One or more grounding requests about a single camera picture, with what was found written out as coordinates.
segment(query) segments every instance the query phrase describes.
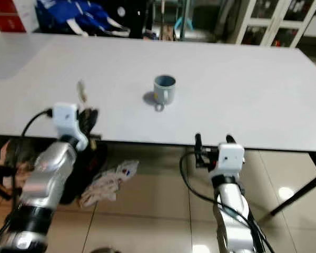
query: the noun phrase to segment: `cable connector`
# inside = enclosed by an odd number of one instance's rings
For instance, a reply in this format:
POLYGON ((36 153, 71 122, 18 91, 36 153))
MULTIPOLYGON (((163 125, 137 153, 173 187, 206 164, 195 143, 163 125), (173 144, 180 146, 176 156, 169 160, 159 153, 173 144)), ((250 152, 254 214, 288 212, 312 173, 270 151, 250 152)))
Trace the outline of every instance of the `cable connector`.
POLYGON ((47 109, 46 114, 49 118, 52 118, 53 117, 53 109, 52 108, 47 109))
POLYGON ((201 142, 201 135, 197 133, 195 135, 195 146, 194 146, 194 153, 195 153, 195 166, 196 168, 204 167, 205 162, 201 157, 202 154, 202 142, 201 142))

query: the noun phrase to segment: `glass cabinet door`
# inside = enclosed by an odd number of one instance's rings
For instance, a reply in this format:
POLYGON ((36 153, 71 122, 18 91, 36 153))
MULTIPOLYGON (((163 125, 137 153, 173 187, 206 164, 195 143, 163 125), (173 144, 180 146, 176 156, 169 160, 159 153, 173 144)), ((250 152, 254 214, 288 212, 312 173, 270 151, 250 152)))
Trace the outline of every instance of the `glass cabinet door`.
POLYGON ((280 28, 272 42, 272 46, 289 47, 297 32, 298 29, 280 28))
POLYGON ((284 20, 303 21, 314 0, 292 0, 284 20))
POLYGON ((252 18, 271 19, 279 0, 256 0, 252 18))
POLYGON ((247 26, 241 44, 260 45, 266 30, 266 26, 247 26))

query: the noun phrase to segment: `floor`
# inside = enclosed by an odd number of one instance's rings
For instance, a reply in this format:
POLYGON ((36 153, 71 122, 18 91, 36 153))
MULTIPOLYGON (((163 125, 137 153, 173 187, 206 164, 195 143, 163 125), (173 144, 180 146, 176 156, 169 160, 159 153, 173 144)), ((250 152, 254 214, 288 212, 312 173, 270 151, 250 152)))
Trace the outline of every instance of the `floor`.
MULTIPOLYGON (((122 253, 218 252, 211 205, 189 193, 179 175, 183 148, 118 144, 110 150, 109 166, 139 159, 137 175, 124 184, 115 202, 87 209, 76 203, 60 206, 48 233, 48 253, 86 253, 109 246, 122 253)), ((245 158, 241 180, 246 198, 275 252, 316 252, 316 188, 272 219, 262 219, 316 176, 309 156, 252 151, 245 158)), ((187 167, 192 185, 212 196, 206 171, 195 170, 192 159, 187 167)), ((9 204, 0 198, 0 226, 9 204)))

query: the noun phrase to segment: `black cable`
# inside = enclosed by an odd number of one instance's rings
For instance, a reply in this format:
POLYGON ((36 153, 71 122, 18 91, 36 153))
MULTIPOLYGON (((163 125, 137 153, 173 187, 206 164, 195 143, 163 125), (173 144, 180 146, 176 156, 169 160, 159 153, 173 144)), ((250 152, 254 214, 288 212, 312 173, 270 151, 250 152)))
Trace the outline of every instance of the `black cable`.
POLYGON ((18 155, 20 153, 20 149, 21 149, 21 145, 23 143, 24 137, 26 135, 26 132, 28 130, 28 128, 31 126, 31 124, 41 115, 46 114, 49 117, 52 117, 53 111, 52 109, 47 109, 44 110, 42 112, 39 112, 37 115, 35 115, 34 117, 31 118, 31 120, 29 120, 29 122, 27 123, 27 125, 25 126, 25 128, 22 131, 22 134, 20 136, 20 139, 18 141, 18 144, 15 146, 15 151, 14 151, 14 160, 13 160, 13 173, 12 173, 12 211, 11 213, 7 216, 4 225, 1 227, 0 229, 0 237, 2 236, 2 234, 5 232, 5 230, 9 227, 9 225, 11 224, 11 217, 12 214, 19 209, 19 206, 16 205, 16 197, 17 197, 17 192, 16 192, 16 182, 15 182, 15 174, 16 174, 16 164, 17 164, 17 159, 18 159, 18 155))
POLYGON ((267 241, 266 237, 264 236, 264 234, 262 233, 262 231, 260 230, 259 226, 256 224, 255 220, 253 220, 253 222, 247 220, 247 218, 245 218, 243 216, 243 214, 239 213, 238 211, 236 211, 235 209, 231 208, 230 206, 227 206, 223 203, 220 203, 212 198, 209 198, 207 196, 204 196, 200 193, 198 193, 196 190, 194 190, 192 188, 192 186, 190 185, 190 183, 188 182, 187 178, 186 178, 186 175, 184 173, 184 170, 183 170, 183 160, 185 159, 185 157, 187 157, 188 155, 191 155, 191 154, 200 154, 199 152, 194 152, 194 151, 191 151, 191 152, 187 152, 185 153, 184 155, 181 156, 180 158, 180 161, 179 161, 179 169, 180 169, 180 174, 184 180, 184 183, 186 184, 187 188, 194 194, 196 195, 197 197, 205 200, 205 201, 208 201, 210 203, 213 203, 214 205, 220 205, 221 207, 218 206, 218 208, 223 211, 224 213, 226 213, 228 216, 232 217, 234 220, 238 221, 239 223, 243 224, 244 226, 246 227, 249 227, 251 230, 254 230, 256 231, 261 239, 264 241, 264 243, 267 245, 267 247, 269 248, 269 251, 271 253, 275 253, 275 251, 273 250, 273 248, 271 247, 270 243, 267 241), (239 216, 240 218, 243 219, 245 223, 243 223, 241 220, 239 220, 237 217, 233 216, 231 213, 227 212, 226 209, 229 209, 231 212, 233 212, 235 215, 239 216))

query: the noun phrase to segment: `white table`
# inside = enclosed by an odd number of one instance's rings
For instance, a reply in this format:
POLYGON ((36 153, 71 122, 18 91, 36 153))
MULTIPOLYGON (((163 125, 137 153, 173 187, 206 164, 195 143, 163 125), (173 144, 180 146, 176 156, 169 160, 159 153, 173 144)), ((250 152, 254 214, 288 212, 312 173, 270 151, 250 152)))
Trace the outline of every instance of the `white table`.
MULTIPOLYGON (((274 47, 0 34, 0 134, 77 103, 80 79, 107 141, 193 145, 200 132, 214 146, 231 133, 246 148, 316 154, 316 66, 274 47), (156 112, 143 96, 160 74, 176 78, 176 99, 156 112)), ((47 119, 28 133, 55 136, 47 119)))

